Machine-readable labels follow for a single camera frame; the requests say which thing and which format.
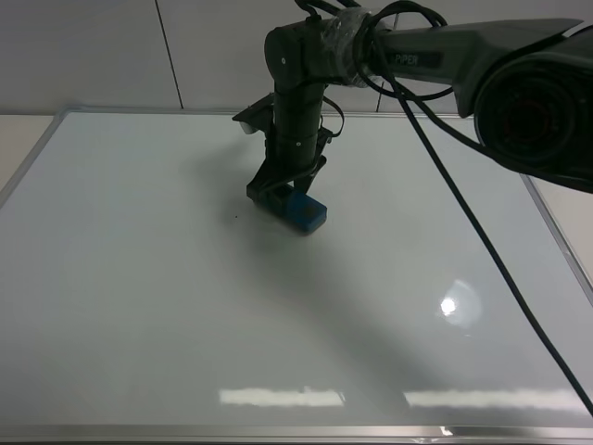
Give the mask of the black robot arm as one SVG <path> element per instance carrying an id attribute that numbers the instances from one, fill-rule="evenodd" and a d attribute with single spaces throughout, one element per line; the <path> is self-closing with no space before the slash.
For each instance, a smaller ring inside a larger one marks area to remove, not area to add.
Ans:
<path id="1" fill-rule="evenodd" d="M 261 202 L 306 193 L 330 134 L 330 85 L 369 87 L 426 108 L 406 79 L 437 83 L 472 118 L 466 146 L 502 167 L 581 192 L 592 189 L 592 31 L 578 19 L 450 25 L 434 10 L 396 1 L 378 13 L 343 5 L 268 33 L 274 91 L 236 116 L 265 134 L 266 154 L 247 195 Z"/>

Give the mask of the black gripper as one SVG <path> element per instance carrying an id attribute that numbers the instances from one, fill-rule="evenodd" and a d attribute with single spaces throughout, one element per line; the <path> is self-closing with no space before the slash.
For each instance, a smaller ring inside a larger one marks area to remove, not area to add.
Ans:
<path id="1" fill-rule="evenodd" d="M 267 133 L 265 159 L 247 185 L 246 195 L 270 213 L 285 214 L 293 187 L 306 195 L 326 163 L 318 139 L 318 135 L 296 140 Z"/>

